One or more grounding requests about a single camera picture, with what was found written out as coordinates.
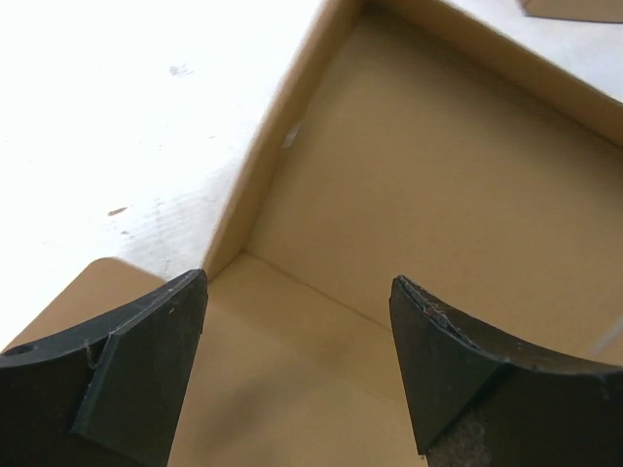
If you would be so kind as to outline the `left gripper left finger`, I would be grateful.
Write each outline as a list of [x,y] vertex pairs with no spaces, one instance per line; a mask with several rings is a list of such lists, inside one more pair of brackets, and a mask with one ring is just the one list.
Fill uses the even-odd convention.
[[4,466],[165,466],[207,306],[191,269],[1,355]]

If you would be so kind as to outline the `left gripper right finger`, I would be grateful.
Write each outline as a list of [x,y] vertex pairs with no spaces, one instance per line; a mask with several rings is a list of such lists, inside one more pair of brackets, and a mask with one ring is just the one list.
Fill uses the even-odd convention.
[[618,466],[622,370],[520,340],[394,278],[391,331],[431,466]]

